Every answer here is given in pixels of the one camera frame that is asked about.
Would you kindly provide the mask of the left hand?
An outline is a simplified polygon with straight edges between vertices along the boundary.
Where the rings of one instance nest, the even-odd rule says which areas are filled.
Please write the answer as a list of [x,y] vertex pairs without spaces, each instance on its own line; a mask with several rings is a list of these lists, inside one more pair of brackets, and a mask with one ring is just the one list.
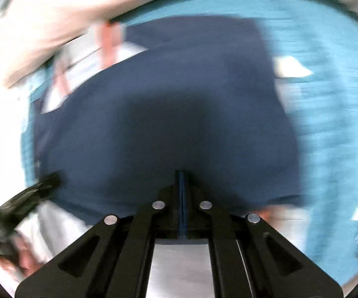
[[32,245],[21,233],[15,231],[11,239],[17,253],[17,262],[13,263],[5,256],[0,255],[0,267],[11,277],[21,280],[39,270],[44,262],[34,255]]

